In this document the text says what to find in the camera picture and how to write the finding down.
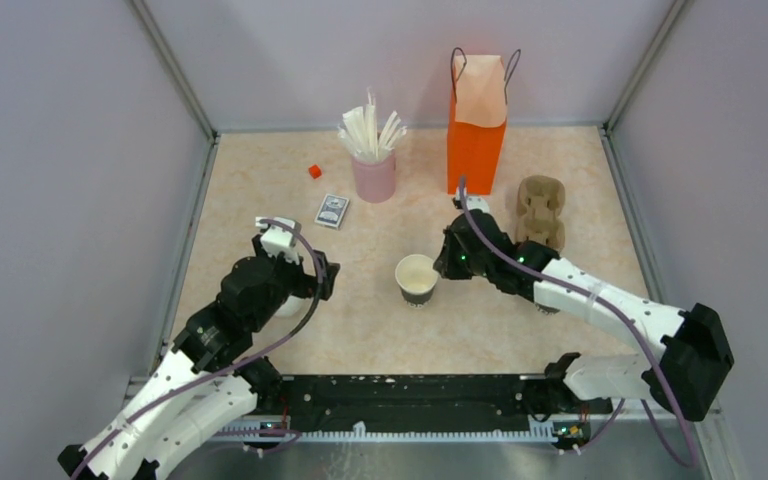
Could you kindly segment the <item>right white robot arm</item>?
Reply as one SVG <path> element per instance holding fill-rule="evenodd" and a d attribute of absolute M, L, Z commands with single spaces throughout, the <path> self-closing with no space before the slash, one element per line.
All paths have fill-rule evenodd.
<path fill-rule="evenodd" d="M 568 354 L 546 385 L 549 404 L 572 412 L 585 400 L 654 401 L 691 422 L 707 416 L 734 365 L 719 313 L 657 303 L 610 285 L 535 241 L 513 242 L 473 209 L 447 226 L 435 270 L 449 280 L 486 279 L 546 313 L 564 312 L 634 348 L 608 357 Z"/>

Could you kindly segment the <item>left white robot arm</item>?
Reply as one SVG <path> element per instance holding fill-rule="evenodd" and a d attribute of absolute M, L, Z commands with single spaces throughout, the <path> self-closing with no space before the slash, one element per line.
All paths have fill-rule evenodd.
<path fill-rule="evenodd" d="M 319 250 L 312 265 L 306 272 L 291 249 L 257 247 L 238 260 L 120 413 L 96 436 L 60 452 L 63 471 L 72 479 L 166 479 L 231 420 L 274 410 L 281 388 L 257 372 L 272 349 L 247 351 L 291 299 L 311 302 L 292 335 L 329 299 L 341 267 Z"/>

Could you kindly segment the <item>black paper coffee cup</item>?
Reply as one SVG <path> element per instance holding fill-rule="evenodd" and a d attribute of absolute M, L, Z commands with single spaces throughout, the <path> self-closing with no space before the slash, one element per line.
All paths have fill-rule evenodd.
<path fill-rule="evenodd" d="M 434 260 L 426 255 L 411 254 L 402 258 L 394 271 L 403 300 L 413 308 L 423 308 L 431 300 L 440 278 Z"/>

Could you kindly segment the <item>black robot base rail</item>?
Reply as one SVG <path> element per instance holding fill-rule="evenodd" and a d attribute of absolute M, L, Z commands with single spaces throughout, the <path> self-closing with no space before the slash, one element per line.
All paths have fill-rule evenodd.
<path fill-rule="evenodd" d="M 612 410 L 540 375 L 296 375 L 230 429 L 286 428 L 305 441 L 583 442 L 591 416 Z"/>

